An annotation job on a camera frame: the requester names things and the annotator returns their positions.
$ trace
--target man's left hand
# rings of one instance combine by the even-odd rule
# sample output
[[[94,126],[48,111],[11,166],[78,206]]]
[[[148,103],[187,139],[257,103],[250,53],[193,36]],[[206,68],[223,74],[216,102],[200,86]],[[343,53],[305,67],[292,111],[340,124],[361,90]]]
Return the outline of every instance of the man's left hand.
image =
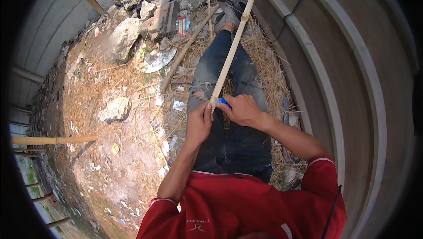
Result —
[[[212,121],[212,106],[206,101],[189,114],[187,138],[184,143],[199,147],[209,136]]]

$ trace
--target blue object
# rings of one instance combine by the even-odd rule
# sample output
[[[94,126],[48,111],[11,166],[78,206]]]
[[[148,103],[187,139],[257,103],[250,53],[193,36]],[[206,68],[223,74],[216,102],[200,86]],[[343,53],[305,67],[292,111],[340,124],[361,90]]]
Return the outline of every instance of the blue object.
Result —
[[[219,98],[219,102],[220,102],[220,103],[224,103],[224,104],[226,104],[229,108],[231,108],[231,109],[232,109],[232,107],[229,105],[229,103],[227,103],[227,102],[225,101],[225,99],[223,99],[223,98]]]

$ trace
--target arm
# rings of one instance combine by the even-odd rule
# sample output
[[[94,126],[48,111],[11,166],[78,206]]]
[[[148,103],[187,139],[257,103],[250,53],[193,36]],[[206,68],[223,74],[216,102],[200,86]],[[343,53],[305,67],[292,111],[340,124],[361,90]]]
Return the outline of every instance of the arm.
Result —
[[[223,103],[217,103],[216,107],[223,110],[231,121],[267,133],[297,157],[310,162],[315,157],[328,155],[326,147],[315,137],[285,125],[262,112],[251,95],[232,97],[225,94],[223,98],[232,106],[232,109]]]
[[[212,127],[212,108],[209,102],[201,104],[188,117],[187,136],[175,162],[157,191],[157,198],[172,198],[179,202],[193,169],[198,149],[209,136]]]

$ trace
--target forearm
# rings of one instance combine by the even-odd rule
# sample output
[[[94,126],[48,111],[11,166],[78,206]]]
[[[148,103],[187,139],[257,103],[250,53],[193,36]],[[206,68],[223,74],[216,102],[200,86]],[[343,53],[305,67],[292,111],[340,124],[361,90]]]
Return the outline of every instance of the forearm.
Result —
[[[309,162],[315,157],[329,154],[327,148],[317,138],[285,125],[268,114],[264,114],[262,120],[260,130],[272,136],[297,157]]]
[[[175,162],[160,184],[157,191],[158,198],[172,198],[179,202],[193,169],[197,153],[197,146],[193,146],[187,141],[184,142]]]

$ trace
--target dirt ground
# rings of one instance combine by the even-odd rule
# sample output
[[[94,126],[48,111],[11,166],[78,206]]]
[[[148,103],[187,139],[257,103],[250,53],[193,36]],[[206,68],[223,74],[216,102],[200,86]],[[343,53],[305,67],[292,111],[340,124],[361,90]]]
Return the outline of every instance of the dirt ground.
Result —
[[[191,27],[198,25],[205,15],[205,7],[189,14]],[[32,120],[32,134],[48,137],[95,135],[98,141],[50,146],[36,165],[39,175],[43,176],[43,191],[55,192],[60,200],[56,208],[63,215],[72,217],[72,225],[78,231],[87,237],[134,238],[165,175],[166,162],[160,150],[169,147],[166,160],[171,165],[184,140],[186,105],[178,111],[173,108],[173,103],[177,100],[186,104],[195,65],[213,34],[205,31],[194,42],[180,65],[182,70],[175,75],[175,79],[179,80],[170,85],[166,94],[158,95],[168,66],[159,72],[146,74],[139,57],[143,43],[146,44],[145,53],[157,49],[157,44],[139,38],[128,62],[112,62],[107,53],[107,37],[112,29],[108,29],[107,20],[99,20],[97,26],[100,29],[104,27],[99,36],[95,37],[94,30],[82,33],[79,40],[71,45],[66,61],[50,71],[39,92],[35,108],[39,119]],[[247,49],[257,41],[255,38],[264,40],[262,35],[251,35],[244,37],[241,43]],[[183,45],[172,44],[178,52]],[[254,62],[263,62],[259,71],[263,82],[268,84],[265,89],[268,104],[282,105],[282,97],[274,96],[280,91],[288,96],[291,102],[289,109],[294,115],[295,106],[278,59],[266,45],[263,53],[270,49],[270,59],[261,55],[251,57]],[[83,63],[78,64],[75,75],[69,77],[67,73],[71,64],[81,62],[81,58]],[[271,78],[267,73],[279,76]],[[276,84],[275,79],[280,79],[281,83]],[[228,79],[224,91],[230,92],[230,89]],[[98,112],[115,97],[129,98],[131,111],[126,120],[108,125],[99,120]],[[157,99],[162,99],[163,104],[156,105]],[[271,112],[277,118],[284,114],[283,110],[276,108],[269,109]],[[299,128],[298,117],[296,121],[295,126]],[[112,152],[114,145],[119,147],[117,155]],[[275,174],[271,183],[279,190],[295,188],[292,180],[286,181],[289,176],[284,172],[295,168],[293,175],[301,179],[305,163],[284,162],[282,146],[277,142],[272,154]]]

